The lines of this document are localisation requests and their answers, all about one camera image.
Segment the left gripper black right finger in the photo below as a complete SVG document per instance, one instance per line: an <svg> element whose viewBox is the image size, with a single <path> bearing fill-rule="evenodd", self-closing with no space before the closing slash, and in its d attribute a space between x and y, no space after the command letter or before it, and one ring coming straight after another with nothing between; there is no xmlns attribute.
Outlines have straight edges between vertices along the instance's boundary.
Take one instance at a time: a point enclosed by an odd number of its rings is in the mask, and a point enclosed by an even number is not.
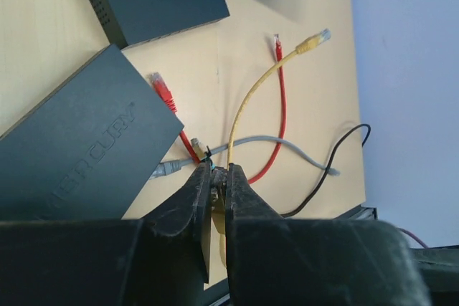
<svg viewBox="0 0 459 306"><path fill-rule="evenodd" d="M428 305L404 237L383 221L286 219L231 165L225 201L234 305Z"/></svg>

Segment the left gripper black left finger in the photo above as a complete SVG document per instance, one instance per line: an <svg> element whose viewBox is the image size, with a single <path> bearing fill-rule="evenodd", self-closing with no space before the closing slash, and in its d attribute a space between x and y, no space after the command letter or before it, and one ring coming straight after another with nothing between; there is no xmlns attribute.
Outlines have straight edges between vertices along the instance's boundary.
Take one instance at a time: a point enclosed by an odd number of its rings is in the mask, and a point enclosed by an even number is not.
<svg viewBox="0 0 459 306"><path fill-rule="evenodd" d="M141 219L1 224L3 305L199 305L212 169Z"/></svg>

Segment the large black network switch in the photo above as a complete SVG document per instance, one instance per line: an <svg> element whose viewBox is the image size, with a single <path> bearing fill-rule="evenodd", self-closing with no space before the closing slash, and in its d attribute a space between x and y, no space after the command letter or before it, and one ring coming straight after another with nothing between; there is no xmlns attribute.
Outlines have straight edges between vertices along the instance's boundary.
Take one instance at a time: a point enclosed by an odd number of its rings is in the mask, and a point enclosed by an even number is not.
<svg viewBox="0 0 459 306"><path fill-rule="evenodd" d="M110 45L1 137L1 219L119 219L182 129Z"/></svg>

